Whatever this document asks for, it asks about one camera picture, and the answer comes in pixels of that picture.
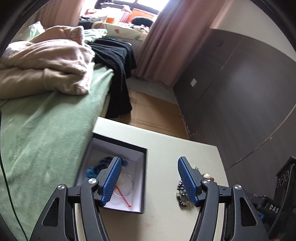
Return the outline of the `red string bangle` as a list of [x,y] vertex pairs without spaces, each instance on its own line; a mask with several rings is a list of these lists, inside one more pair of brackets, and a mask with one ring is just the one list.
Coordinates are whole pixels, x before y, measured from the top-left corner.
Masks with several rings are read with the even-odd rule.
[[127,208],[132,208],[133,188],[134,181],[132,176],[125,170],[122,170],[115,185],[113,194],[120,197]]

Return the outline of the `black jewelry box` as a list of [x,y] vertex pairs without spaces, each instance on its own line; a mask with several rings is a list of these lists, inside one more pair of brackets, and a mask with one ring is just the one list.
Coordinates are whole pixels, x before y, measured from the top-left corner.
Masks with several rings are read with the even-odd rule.
[[75,184],[96,178],[104,208],[142,214],[145,202],[147,149],[94,133]]

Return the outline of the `green bed sheet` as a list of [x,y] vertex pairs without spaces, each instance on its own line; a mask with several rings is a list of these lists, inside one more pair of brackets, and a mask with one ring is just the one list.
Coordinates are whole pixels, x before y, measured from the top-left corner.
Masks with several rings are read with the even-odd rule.
[[106,114],[113,75],[94,63],[86,95],[1,99],[1,216],[17,240],[31,236],[58,184],[74,184],[94,123]]

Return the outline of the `flattened cardboard sheets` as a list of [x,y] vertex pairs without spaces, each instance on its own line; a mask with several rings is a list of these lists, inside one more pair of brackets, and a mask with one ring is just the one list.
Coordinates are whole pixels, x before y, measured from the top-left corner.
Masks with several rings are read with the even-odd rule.
[[132,111],[119,116],[119,122],[172,137],[189,139],[178,105],[135,90],[130,89],[128,92]]

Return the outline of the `dark grey wardrobe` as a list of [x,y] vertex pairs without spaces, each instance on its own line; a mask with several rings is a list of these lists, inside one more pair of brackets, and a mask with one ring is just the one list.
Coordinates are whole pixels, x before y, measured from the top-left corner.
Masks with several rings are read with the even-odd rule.
[[228,183],[273,197],[276,174],[295,156],[295,61],[214,29],[173,89],[190,139],[218,148]]

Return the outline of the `black knitted throw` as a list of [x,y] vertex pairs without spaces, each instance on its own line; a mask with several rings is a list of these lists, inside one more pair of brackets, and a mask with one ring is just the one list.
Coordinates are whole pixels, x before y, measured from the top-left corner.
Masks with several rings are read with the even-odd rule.
[[132,45],[111,37],[102,37],[88,44],[95,52],[94,63],[113,70],[109,94],[107,118],[117,118],[130,113],[132,105],[126,84],[132,71],[137,67]]

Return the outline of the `pink beige blanket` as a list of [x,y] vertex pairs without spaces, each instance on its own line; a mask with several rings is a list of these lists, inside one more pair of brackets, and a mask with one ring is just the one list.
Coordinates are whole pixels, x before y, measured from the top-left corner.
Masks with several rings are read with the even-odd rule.
[[30,41],[10,43],[1,56],[1,99],[47,91],[86,95],[94,55],[82,26],[54,26]]

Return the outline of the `white floral pillow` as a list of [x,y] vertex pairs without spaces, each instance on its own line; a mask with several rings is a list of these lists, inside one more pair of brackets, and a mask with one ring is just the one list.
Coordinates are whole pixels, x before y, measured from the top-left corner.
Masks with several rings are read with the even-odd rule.
[[144,41],[148,36],[149,29],[132,24],[121,23],[119,25],[105,23],[107,35],[116,38]]

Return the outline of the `pink curtain right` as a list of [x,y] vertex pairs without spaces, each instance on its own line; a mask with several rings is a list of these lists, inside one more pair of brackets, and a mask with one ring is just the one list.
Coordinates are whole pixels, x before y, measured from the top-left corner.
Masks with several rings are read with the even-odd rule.
[[228,1],[169,1],[137,54],[134,74],[173,86]]

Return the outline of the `pink curtain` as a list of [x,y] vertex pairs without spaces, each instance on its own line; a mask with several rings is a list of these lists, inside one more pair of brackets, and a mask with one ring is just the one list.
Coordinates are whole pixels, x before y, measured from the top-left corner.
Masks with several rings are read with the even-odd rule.
[[37,12],[36,20],[45,28],[53,26],[76,27],[84,0],[50,0]]
[[134,74],[173,86],[228,1],[169,1],[137,54]]

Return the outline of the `pink curtain left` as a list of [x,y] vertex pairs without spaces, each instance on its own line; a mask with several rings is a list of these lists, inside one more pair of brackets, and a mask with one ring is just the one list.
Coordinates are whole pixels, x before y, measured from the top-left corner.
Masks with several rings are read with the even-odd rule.
[[84,0],[50,0],[37,12],[36,20],[45,28],[53,26],[76,27]]

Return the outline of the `white wall socket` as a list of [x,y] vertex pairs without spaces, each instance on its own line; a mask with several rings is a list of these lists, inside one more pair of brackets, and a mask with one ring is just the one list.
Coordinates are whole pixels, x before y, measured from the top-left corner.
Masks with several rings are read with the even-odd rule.
[[192,81],[190,82],[191,87],[194,87],[196,83],[197,83],[196,79],[193,78]]

